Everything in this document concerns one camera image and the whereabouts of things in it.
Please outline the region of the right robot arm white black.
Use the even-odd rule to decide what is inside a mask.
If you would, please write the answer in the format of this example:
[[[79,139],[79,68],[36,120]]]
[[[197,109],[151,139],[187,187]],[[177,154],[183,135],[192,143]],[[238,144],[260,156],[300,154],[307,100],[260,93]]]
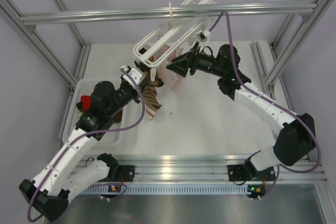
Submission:
[[[305,113],[297,115],[266,97],[238,70],[240,56],[234,46],[224,44],[217,56],[208,55],[199,45],[175,58],[167,70],[186,77],[202,71],[217,76],[220,91],[233,101],[250,110],[275,133],[273,146],[249,156],[241,166],[240,180],[258,180],[267,169],[274,166],[292,166],[315,149],[314,121]]]

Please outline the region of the brown beige striped sock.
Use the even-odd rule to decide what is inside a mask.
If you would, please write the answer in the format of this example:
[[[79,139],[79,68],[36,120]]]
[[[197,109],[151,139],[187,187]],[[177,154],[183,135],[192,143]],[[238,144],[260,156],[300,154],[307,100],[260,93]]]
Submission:
[[[147,117],[150,121],[154,119],[156,112],[162,107],[162,105],[158,102],[157,96],[157,89],[158,82],[150,81],[142,90],[142,95],[144,97],[145,102],[145,111]]]

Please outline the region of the brown yellow argyle sock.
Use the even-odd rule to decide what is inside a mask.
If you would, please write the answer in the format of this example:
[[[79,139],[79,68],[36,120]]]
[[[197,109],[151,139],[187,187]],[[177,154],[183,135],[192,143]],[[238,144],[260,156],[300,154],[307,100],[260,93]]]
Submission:
[[[146,66],[144,63],[134,61],[134,64],[145,74],[145,79],[148,84],[154,85],[156,88],[160,88],[164,85],[164,82],[159,78],[158,73],[153,75],[152,69]]]

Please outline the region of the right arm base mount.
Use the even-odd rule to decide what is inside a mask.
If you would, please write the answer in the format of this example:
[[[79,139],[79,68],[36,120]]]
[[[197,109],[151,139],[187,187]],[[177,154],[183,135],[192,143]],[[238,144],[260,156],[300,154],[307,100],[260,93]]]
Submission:
[[[230,182],[246,182],[250,179],[249,172],[245,165],[228,165],[228,177]]]

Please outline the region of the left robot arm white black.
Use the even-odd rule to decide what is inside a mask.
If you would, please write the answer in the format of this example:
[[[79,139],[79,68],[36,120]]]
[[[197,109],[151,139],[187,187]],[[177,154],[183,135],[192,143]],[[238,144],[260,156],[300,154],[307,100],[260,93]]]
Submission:
[[[57,220],[70,202],[81,192],[99,181],[112,181],[119,173],[119,162],[110,154],[99,155],[86,168],[72,174],[88,150],[112,129],[114,115],[130,101],[144,103],[142,91],[148,84],[137,87],[122,80],[116,89],[110,81],[98,82],[90,95],[90,105],[81,115],[66,143],[51,162],[33,179],[25,179],[19,186],[28,202],[29,210],[36,209],[49,221]]]

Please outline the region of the white plastic clip hanger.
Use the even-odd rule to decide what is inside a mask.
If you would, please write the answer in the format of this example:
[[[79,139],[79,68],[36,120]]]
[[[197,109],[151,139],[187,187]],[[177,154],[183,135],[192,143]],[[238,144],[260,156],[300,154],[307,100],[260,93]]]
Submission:
[[[133,47],[134,59],[149,68],[157,68],[181,44],[193,42],[199,30],[206,30],[210,19],[203,6],[214,5],[212,0],[185,0],[168,8],[168,17]]]

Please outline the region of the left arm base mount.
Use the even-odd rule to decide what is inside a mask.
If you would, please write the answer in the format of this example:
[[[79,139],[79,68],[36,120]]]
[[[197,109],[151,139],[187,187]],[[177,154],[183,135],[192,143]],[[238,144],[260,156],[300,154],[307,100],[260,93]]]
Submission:
[[[119,165],[117,173],[113,177],[113,182],[133,182],[135,177],[135,166]]]

